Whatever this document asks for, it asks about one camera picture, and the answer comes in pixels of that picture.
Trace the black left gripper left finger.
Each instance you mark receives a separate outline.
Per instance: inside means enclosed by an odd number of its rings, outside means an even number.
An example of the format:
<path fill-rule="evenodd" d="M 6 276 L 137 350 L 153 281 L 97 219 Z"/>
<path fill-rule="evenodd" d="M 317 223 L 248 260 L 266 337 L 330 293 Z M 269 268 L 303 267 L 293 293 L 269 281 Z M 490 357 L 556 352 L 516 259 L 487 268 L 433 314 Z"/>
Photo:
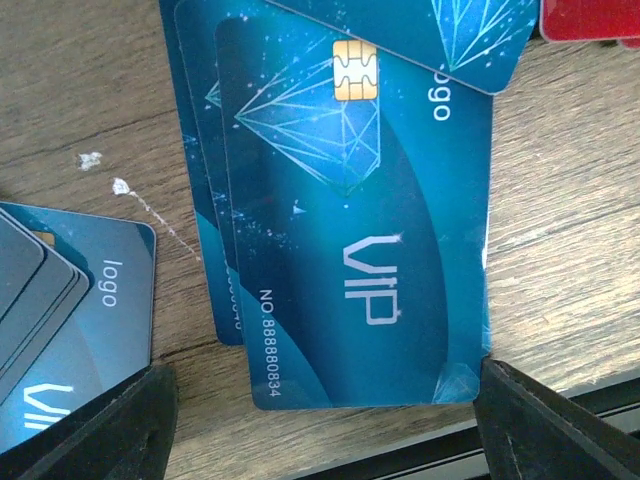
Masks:
<path fill-rule="evenodd" d="M 148 366 L 1 454 L 3 479 L 162 479 L 176 429 L 176 375 Z"/>

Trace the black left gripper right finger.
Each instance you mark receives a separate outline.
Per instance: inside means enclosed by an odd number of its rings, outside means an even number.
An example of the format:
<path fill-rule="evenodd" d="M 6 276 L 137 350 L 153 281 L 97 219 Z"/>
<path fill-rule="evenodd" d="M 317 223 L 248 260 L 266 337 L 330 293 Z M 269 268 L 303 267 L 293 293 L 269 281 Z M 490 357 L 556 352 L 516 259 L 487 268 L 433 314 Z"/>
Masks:
<path fill-rule="evenodd" d="M 473 402 L 493 479 L 637 479 L 639 441 L 506 362 L 483 359 Z"/>

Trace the blue VIP credit card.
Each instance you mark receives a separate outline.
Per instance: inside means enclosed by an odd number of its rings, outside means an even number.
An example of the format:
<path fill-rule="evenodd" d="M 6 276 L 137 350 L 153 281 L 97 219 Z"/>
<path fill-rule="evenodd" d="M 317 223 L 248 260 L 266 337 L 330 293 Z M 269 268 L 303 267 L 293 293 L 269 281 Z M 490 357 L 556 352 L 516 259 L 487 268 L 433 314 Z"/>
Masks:
<path fill-rule="evenodd" d="M 255 405 L 472 401 L 492 98 L 286 12 L 215 47 Z"/>

